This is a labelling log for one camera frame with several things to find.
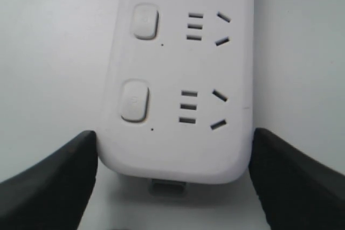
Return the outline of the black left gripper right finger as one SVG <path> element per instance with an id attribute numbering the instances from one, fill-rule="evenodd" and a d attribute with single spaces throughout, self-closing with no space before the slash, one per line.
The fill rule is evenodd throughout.
<path id="1" fill-rule="evenodd" d="M 344 229 L 344 175 L 265 128 L 254 131 L 249 173 L 270 229 Z"/>

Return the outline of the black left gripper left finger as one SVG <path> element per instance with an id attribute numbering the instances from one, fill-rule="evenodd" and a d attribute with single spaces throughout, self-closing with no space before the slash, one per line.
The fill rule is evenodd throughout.
<path id="1" fill-rule="evenodd" d="M 97 169 L 96 133 L 86 130 L 1 182 L 1 229 L 78 229 Z"/>

